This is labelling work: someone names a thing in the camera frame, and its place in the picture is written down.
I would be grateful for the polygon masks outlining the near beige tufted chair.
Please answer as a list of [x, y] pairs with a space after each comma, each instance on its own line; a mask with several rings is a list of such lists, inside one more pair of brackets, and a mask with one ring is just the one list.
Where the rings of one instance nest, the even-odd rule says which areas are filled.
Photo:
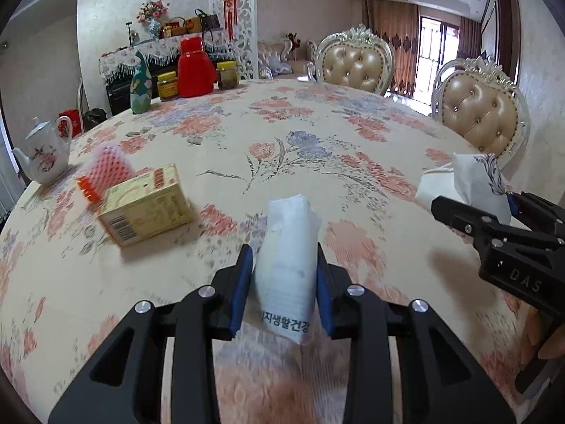
[[480, 153], [509, 166], [530, 134], [530, 114], [515, 82], [492, 58], [456, 58], [434, 81], [432, 117]]

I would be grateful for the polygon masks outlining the red thermos jug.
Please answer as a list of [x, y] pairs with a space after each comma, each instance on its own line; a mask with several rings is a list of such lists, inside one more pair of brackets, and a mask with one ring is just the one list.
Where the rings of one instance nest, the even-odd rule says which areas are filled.
[[177, 77], [178, 92], [182, 98], [200, 97], [213, 92], [216, 71], [200, 36], [181, 41]]

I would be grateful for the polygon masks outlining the flower vase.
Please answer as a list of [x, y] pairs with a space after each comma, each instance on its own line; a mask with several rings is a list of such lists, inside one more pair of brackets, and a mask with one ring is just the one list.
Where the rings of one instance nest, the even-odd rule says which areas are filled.
[[160, 38], [160, 19], [168, 13], [169, 8], [169, 3], [164, 3], [163, 0], [147, 0], [138, 9], [136, 20], [145, 26], [152, 39]]

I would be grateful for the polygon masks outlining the brown curtain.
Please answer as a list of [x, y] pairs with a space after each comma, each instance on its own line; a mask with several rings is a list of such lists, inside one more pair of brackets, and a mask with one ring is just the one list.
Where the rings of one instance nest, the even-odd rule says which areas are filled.
[[418, 6], [389, 0], [363, 0], [363, 24], [381, 37], [394, 54], [390, 89], [412, 98], [416, 86], [420, 12]]

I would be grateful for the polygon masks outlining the pink foam fruit net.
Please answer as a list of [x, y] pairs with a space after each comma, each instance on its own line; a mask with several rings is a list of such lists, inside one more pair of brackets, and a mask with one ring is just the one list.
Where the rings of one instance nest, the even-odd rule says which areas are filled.
[[98, 203], [108, 189], [134, 175], [135, 170], [121, 147], [114, 142], [106, 142], [96, 147], [92, 161], [77, 178], [77, 183], [90, 203]]

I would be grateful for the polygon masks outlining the lace-covered sideboard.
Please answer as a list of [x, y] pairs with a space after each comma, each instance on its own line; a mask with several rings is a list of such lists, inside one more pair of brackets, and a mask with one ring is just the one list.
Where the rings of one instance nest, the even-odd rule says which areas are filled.
[[153, 78], [152, 97], [156, 98], [157, 77], [178, 68], [181, 54], [181, 41], [200, 37], [204, 51], [213, 65], [225, 60], [234, 60], [232, 43], [223, 29], [172, 36], [168, 39], [149, 40], [133, 47], [104, 54], [99, 58], [99, 74], [105, 83], [106, 96], [112, 115], [117, 115], [130, 107], [130, 83], [139, 64], [137, 52], [144, 55], [145, 63]]

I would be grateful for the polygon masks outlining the yellow cardboard box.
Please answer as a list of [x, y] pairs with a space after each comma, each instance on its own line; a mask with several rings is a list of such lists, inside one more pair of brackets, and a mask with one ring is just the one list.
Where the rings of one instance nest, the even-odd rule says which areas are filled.
[[98, 220], [121, 247], [192, 222], [194, 208], [184, 195], [175, 165], [158, 167], [108, 189]]

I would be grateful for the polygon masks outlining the green patterned bottle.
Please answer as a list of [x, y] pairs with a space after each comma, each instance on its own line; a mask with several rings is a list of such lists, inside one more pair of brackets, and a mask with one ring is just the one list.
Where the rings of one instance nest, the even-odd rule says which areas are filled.
[[152, 99], [152, 77], [148, 63], [141, 51], [135, 53], [138, 64], [135, 68], [130, 85], [130, 108], [133, 114], [147, 112]]

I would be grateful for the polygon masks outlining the white tissue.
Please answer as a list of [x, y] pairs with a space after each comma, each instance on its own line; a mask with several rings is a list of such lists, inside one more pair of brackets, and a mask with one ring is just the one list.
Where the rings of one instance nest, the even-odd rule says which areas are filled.
[[506, 186], [494, 154], [457, 154], [452, 161], [421, 175], [416, 203], [431, 212], [432, 201], [444, 196], [467, 206], [494, 214], [510, 225]]

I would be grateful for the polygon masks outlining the far beige tufted chair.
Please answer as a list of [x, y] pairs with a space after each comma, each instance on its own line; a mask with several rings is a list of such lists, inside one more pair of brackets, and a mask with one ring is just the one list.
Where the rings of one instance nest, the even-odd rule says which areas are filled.
[[316, 46], [307, 75], [310, 82], [347, 86], [384, 97], [395, 69], [391, 46], [360, 24], [326, 36]]

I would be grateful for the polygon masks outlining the white floral teapot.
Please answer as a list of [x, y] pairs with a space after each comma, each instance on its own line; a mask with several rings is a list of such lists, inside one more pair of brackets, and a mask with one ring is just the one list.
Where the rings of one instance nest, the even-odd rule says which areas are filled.
[[49, 186], [68, 170], [72, 132], [68, 116], [60, 116], [54, 123], [34, 117], [24, 139], [28, 153], [15, 147], [12, 154], [28, 178]]

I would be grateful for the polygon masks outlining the pink sofa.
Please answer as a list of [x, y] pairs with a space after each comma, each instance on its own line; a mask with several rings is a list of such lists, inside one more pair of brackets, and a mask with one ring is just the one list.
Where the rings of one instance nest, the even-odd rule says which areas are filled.
[[315, 81], [315, 65], [290, 58], [292, 42], [258, 42], [258, 76], [262, 80]]

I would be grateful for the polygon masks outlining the white plastic packaging bag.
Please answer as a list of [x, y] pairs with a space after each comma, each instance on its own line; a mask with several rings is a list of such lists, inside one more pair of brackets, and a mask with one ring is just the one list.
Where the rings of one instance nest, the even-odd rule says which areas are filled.
[[298, 345], [310, 340], [320, 225], [301, 194], [271, 201], [253, 274], [252, 320]]

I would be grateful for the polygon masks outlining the left yellow-lid jar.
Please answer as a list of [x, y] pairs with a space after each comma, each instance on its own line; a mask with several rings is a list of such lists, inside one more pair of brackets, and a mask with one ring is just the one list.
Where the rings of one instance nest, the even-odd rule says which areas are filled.
[[176, 98], [178, 91], [178, 78], [175, 71], [161, 74], [157, 77], [157, 89], [161, 101]]

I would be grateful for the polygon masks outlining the floral tablecloth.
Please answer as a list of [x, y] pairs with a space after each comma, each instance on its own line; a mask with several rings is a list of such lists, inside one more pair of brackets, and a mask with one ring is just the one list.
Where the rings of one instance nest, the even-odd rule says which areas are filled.
[[[136, 170], [175, 165], [195, 220], [121, 248], [77, 186], [101, 143]], [[514, 388], [526, 306], [482, 281], [463, 238], [417, 205], [421, 174], [471, 152], [461, 136], [375, 94], [300, 81], [154, 104], [73, 143], [72, 170], [31, 184], [1, 234], [1, 367], [46, 419], [88, 358], [137, 301], [179, 301], [261, 247], [271, 200], [305, 196], [327, 259], [382, 299], [428, 301], [518, 418]]]

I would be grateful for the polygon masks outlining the right yellow-lid jar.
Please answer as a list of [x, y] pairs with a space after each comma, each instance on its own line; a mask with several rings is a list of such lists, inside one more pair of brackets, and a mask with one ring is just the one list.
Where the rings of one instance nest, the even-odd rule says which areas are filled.
[[235, 60], [225, 60], [216, 65], [218, 88], [220, 90], [238, 87], [238, 64]]

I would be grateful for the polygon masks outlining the yellow-lid jar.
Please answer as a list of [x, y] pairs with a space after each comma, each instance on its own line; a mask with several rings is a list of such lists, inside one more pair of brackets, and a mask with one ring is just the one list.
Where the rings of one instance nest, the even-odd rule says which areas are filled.
[[157, 89], [161, 101], [176, 98], [178, 91], [178, 78], [175, 71], [161, 74], [157, 77]]
[[220, 90], [238, 87], [238, 64], [235, 60], [225, 60], [216, 65], [218, 88]]

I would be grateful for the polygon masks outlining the beige tufted chair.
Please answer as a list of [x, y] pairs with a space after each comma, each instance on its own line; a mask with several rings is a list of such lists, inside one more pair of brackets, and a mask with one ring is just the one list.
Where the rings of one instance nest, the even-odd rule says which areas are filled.
[[509, 166], [530, 134], [530, 114], [515, 82], [492, 58], [456, 58], [434, 81], [432, 117], [480, 153]]
[[310, 82], [347, 86], [384, 97], [395, 69], [391, 46], [360, 24], [326, 36], [316, 46], [307, 75]]

